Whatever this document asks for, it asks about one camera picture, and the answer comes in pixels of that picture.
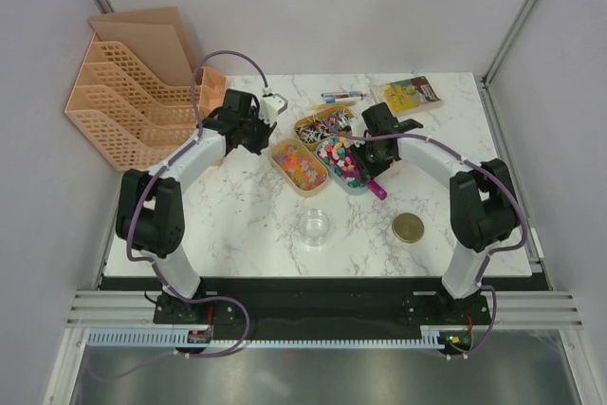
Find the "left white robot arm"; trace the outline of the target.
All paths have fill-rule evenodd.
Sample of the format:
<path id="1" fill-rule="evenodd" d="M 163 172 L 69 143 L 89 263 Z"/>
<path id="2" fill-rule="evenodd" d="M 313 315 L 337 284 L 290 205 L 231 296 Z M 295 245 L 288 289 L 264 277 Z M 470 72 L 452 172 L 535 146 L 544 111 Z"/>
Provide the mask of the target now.
<path id="1" fill-rule="evenodd" d="M 200 322 L 209 307 L 197 293 L 201 279 L 183 247 L 183 194 L 232 150 L 242 146 L 260 155 L 287 107 L 284 97 L 270 91 L 258 98 L 229 89 L 180 148 L 146 171 L 131 169 L 122 176 L 116 235 L 126 242 L 129 261 L 152 266 L 186 322 Z"/>

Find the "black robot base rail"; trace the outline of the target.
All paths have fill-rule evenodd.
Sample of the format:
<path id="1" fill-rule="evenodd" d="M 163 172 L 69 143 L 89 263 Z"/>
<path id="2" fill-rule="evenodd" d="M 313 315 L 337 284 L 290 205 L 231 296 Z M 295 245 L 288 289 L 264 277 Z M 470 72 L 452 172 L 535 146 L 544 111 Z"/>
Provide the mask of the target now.
<path id="1" fill-rule="evenodd" d="M 104 278 L 101 290 L 155 291 L 154 323 L 206 324 L 230 339 L 409 338 L 423 326 L 490 321 L 489 292 L 456 302 L 433 277 L 207 278 L 194 304 L 169 296 L 151 277 Z"/>

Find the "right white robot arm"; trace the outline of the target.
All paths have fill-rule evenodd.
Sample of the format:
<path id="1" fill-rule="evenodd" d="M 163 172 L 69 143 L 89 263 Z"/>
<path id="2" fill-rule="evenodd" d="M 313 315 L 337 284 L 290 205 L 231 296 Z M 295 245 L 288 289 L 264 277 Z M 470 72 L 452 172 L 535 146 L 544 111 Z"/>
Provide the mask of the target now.
<path id="1" fill-rule="evenodd" d="M 456 245 L 441 278 L 445 293 L 434 299 L 433 307 L 441 321 L 458 322 L 468 313 L 467 297 L 480 289 L 491 258 L 526 243 L 528 226 L 510 171 L 499 158 L 470 161 L 432 138 L 420 122 L 398 120 L 384 102 L 367 108 L 361 117 L 364 125 L 352 129 L 352 154 L 362 182 L 405 161 L 449 191 Z"/>

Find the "magenta plastic scoop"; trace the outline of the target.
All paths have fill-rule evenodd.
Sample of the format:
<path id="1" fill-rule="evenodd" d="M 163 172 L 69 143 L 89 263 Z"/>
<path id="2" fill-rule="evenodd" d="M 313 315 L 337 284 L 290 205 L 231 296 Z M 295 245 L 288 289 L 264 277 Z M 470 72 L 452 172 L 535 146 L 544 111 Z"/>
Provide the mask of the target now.
<path id="1" fill-rule="evenodd" d="M 354 175 L 357 177 L 357 180 L 365 185 L 369 191 L 377 197 L 379 200 L 383 201 L 387 198 L 387 192 L 374 180 L 372 176 L 372 163 L 364 157 L 362 150 L 356 146 L 353 146 L 348 149 L 347 155 L 352 159 L 352 162 L 355 164 Z"/>

